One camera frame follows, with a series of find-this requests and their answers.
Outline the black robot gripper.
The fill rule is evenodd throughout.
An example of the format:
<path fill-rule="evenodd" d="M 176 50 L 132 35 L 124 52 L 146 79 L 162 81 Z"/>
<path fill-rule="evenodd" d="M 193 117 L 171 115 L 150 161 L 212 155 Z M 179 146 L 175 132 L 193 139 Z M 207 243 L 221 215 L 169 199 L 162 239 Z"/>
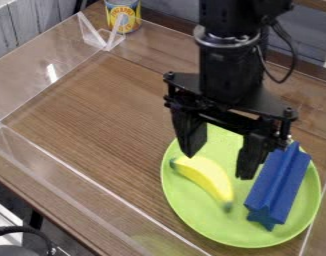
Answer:
<path fill-rule="evenodd" d="M 166 72 L 165 107 L 180 150 L 191 158 L 207 142 L 207 123 L 243 136 L 235 177 L 251 180 L 275 147 L 288 142 L 291 123 L 297 114 L 263 87 L 253 88 L 237 101 L 207 96 L 195 73 Z"/>

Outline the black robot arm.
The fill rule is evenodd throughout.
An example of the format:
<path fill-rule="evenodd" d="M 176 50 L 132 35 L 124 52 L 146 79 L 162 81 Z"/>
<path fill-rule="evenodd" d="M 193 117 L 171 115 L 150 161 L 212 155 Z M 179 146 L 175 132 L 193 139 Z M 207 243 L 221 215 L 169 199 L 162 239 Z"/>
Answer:
<path fill-rule="evenodd" d="M 268 32 L 292 43 L 277 17 L 292 0 L 199 0 L 193 40 L 199 72 L 166 72 L 164 106 L 179 147 L 193 156 L 207 142 L 207 125 L 243 136 L 235 176 L 249 180 L 269 152 L 285 148 L 297 114 L 263 86 Z"/>

